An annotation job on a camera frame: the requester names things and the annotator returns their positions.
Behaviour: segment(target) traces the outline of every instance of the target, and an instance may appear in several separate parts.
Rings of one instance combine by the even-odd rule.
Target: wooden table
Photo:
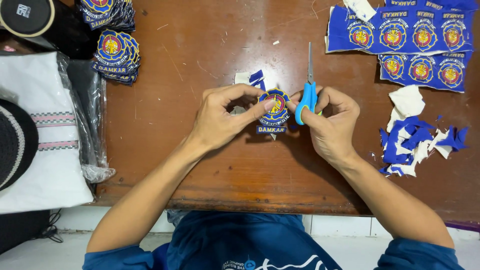
[[[382,0],[370,2],[383,5]],[[98,185],[94,205],[113,205],[168,156],[191,130],[204,89],[232,84],[235,73],[259,69],[266,76],[267,89],[279,86],[290,94],[302,89],[309,41],[316,82],[349,94],[360,105],[355,149],[374,167],[383,167],[379,128],[386,127],[393,108],[387,94],[399,86],[379,80],[376,56],[324,53],[329,9],[337,3],[134,1],[133,36],[140,43],[142,65],[133,87],[108,84],[108,160],[117,175]],[[475,26],[478,48],[478,16]],[[480,220],[479,71],[480,54],[474,53],[465,94],[421,90],[426,107],[420,118],[437,124],[441,114],[442,129],[450,124],[471,126],[470,148],[448,160],[434,153],[417,166],[417,178],[390,177],[444,219]],[[315,153],[308,128],[273,141],[269,135],[257,135],[256,124],[205,157],[168,207],[371,215],[341,175]]]

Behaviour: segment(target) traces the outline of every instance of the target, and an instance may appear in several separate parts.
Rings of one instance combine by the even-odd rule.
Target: forearm
[[[442,219],[358,155],[337,166],[380,224],[394,237],[454,247]]]
[[[87,252],[140,243],[183,178],[204,154],[197,143],[182,142],[106,213],[92,234]]]

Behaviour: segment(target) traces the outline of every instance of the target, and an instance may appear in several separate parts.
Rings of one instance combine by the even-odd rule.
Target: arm
[[[287,105],[295,111],[300,93]],[[330,87],[320,91],[315,112],[303,110],[316,152],[337,169],[360,195],[380,224],[394,237],[453,248],[442,219],[427,205],[401,189],[364,161],[352,146],[352,135],[360,113],[349,96]]]
[[[244,95],[258,97],[262,93],[244,84],[206,90],[192,132],[106,213],[90,238],[87,252],[139,244],[195,164],[208,151],[228,143],[246,125],[271,110],[275,102],[260,102],[238,116],[231,116],[225,107]]]

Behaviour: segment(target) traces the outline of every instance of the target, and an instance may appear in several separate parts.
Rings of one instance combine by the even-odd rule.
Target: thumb
[[[329,121],[322,115],[311,112],[308,108],[301,110],[301,119],[307,126],[321,130],[329,124]]]
[[[262,115],[270,111],[276,102],[274,100],[264,100],[258,102],[255,106],[251,107],[248,111],[238,115],[238,120],[244,125],[248,125],[251,122],[259,119]]]

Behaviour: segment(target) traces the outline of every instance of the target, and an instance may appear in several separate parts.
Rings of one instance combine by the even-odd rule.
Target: red circle emblem
[[[425,63],[418,63],[413,66],[413,75],[419,80],[425,80],[428,78],[430,68]]]
[[[460,33],[455,28],[450,28],[445,32],[445,40],[449,47],[454,47],[460,42]]]
[[[368,35],[367,31],[358,29],[353,32],[353,40],[359,45],[367,46],[370,41],[370,35]]]
[[[458,71],[452,67],[447,67],[442,71],[442,77],[446,83],[453,85],[460,78]]]
[[[384,67],[391,75],[397,75],[400,70],[400,63],[395,59],[388,59],[385,61]]]
[[[396,27],[390,28],[384,34],[384,41],[390,46],[397,46],[402,41],[402,32]]]
[[[102,42],[102,50],[109,56],[115,56],[121,51],[120,40],[113,35],[107,35]]]
[[[276,105],[268,112],[270,115],[281,114],[283,109],[285,109],[285,99],[279,94],[269,95],[265,100],[274,99],[276,100]]]
[[[97,7],[104,7],[107,5],[108,0],[90,0],[92,4],[94,4]]]
[[[430,44],[432,35],[426,28],[421,28],[415,33],[415,41],[420,47],[425,47]]]

